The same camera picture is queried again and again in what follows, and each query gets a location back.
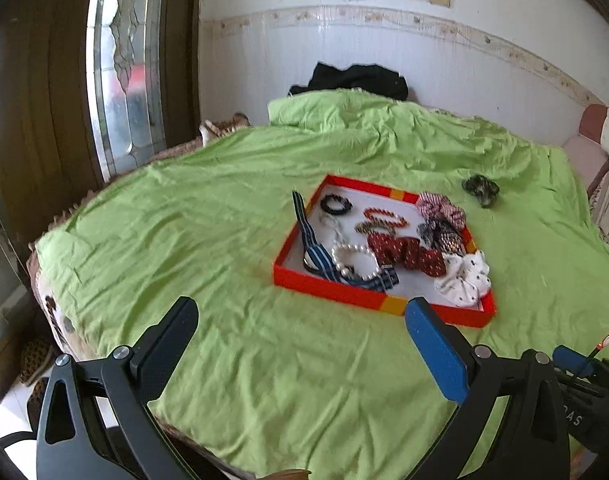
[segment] decorative glass panel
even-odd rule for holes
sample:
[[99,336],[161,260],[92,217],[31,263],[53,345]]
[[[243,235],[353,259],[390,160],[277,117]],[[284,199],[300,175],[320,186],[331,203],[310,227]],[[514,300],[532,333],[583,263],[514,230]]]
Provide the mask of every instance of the decorative glass panel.
[[105,180],[165,149],[158,74],[161,0],[91,0],[87,88]]

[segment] silver bolt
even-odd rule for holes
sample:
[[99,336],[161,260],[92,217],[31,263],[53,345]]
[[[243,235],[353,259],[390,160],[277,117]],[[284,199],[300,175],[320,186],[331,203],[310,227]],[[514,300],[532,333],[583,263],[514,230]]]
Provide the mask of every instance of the silver bolt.
[[128,346],[119,346],[113,351],[114,359],[124,359],[127,355],[129,355],[129,347]]
[[480,359],[488,359],[491,357],[491,348],[486,345],[478,345],[473,349],[473,353],[476,354]]
[[69,354],[59,355],[56,359],[57,366],[64,366],[71,360],[71,356]]
[[544,352],[537,352],[536,361],[538,361],[542,365],[548,365],[550,359],[549,359],[549,356],[547,354],[545,354]]

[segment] green bed sheet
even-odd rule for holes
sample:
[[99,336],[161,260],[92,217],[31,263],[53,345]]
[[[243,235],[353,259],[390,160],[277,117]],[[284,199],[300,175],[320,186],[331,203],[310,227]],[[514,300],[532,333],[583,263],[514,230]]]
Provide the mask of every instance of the green bed sheet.
[[[259,476],[397,480],[454,409],[402,317],[272,284],[291,190],[309,196],[328,173],[444,193],[466,210],[498,306],[485,329],[463,329],[472,344],[588,352],[609,332],[609,247],[562,150],[363,92],[269,110],[271,126],[126,176],[37,244],[56,300],[100,355],[195,298],[200,326],[152,410],[220,458]],[[461,189],[473,173],[501,187],[492,209]]]

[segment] striped strap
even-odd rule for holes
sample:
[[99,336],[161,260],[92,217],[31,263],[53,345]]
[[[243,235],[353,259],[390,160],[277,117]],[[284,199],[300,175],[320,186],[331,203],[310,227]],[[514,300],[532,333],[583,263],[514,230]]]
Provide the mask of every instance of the striped strap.
[[296,219],[300,227],[300,234],[302,236],[302,244],[304,246],[305,254],[309,257],[311,264],[306,261],[304,267],[325,280],[336,283],[344,283],[345,285],[359,286],[368,290],[375,290],[377,292],[385,292],[390,290],[399,283],[398,275],[392,266],[382,266],[380,276],[377,276],[371,280],[363,280],[362,278],[345,278],[342,273],[336,269],[331,259],[331,255],[319,244],[315,238],[313,227],[307,220],[307,213],[305,212],[305,202],[302,200],[302,195],[299,192],[293,192],[294,208],[296,210]]

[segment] floor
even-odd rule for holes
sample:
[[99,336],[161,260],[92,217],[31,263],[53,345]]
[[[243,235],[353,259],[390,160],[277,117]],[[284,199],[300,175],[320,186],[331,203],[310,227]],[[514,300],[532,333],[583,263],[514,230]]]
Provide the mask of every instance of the floor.
[[[51,370],[42,376],[48,376]],[[33,391],[33,384],[25,386],[19,380],[13,385],[9,393],[0,403],[0,437],[16,431],[30,431],[31,426],[27,415],[27,399]],[[98,399],[102,417],[108,427],[116,426],[118,423],[111,410],[107,399]],[[9,457],[22,471],[28,480],[36,480],[36,443],[25,440],[7,448]]]

